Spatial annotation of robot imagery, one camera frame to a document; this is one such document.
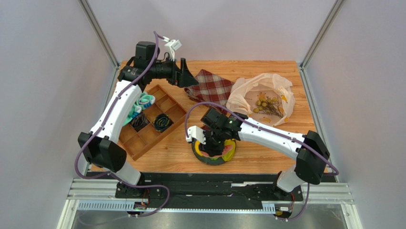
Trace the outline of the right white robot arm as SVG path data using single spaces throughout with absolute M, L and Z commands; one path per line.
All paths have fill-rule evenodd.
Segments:
M 189 139 L 199 141 L 199 148 L 208 155 L 218 156 L 227 140 L 257 143 L 295 161 L 288 170 L 280 172 L 274 181 L 277 190 L 291 192 L 303 183 L 321 183 L 330 153 L 317 132 L 290 133 L 259 123 L 243 114 L 226 116 L 212 108 L 203 115 L 201 121 L 208 129 L 189 129 Z

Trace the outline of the yellow fake banana piece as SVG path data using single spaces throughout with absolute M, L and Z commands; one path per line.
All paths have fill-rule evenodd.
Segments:
M 224 143 L 224 150 L 222 154 L 222 159 L 225 162 L 232 160 L 236 151 L 236 141 L 235 140 L 226 140 Z

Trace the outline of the red fake watermelon slice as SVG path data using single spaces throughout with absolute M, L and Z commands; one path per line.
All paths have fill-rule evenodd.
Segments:
M 222 154 L 223 154 L 223 152 L 221 153 L 221 154 L 218 154 L 218 153 L 215 153 L 215 154 L 209 154 L 209 153 L 207 153 L 206 151 L 203 151 L 202 149 L 200 149 L 200 151 L 201 151 L 201 153 L 202 153 L 202 156 L 205 156 L 205 157 L 212 157 L 212 158 L 218 158 L 218 157 L 222 157 Z

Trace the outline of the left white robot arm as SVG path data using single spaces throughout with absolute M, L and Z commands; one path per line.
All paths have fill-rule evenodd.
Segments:
M 160 49 L 156 43 L 137 43 L 135 55 L 120 71 L 116 91 L 98 122 L 78 137 L 81 154 L 87 162 L 108 170 L 127 185 L 137 185 L 142 174 L 127 162 L 126 151 L 117 143 L 124 122 L 145 87 L 153 79 L 166 79 L 179 88 L 198 85 L 185 58 L 181 58 L 180 66 L 176 64 L 174 53 L 181 47 L 181 42 L 168 38 L 164 41 L 168 53 L 164 60 L 157 58 Z

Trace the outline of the yellow fake fruit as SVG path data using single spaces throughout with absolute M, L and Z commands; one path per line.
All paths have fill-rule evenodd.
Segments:
M 194 152 L 195 152 L 196 154 L 202 156 L 202 153 L 201 153 L 201 151 L 200 151 L 199 146 L 200 146 L 200 142 L 199 142 L 198 140 L 195 140 L 195 142 L 194 142 L 194 144 L 193 144 L 193 150 L 194 150 Z

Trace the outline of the translucent plastic bag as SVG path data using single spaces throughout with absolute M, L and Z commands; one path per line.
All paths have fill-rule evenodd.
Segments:
M 277 126 L 286 123 L 294 111 L 296 103 L 291 90 L 292 82 L 275 73 L 262 73 L 254 78 L 239 78 L 232 87 L 226 108 L 241 113 L 260 123 Z M 276 97 L 282 102 L 282 118 L 267 114 L 255 114 L 255 102 L 262 97 Z

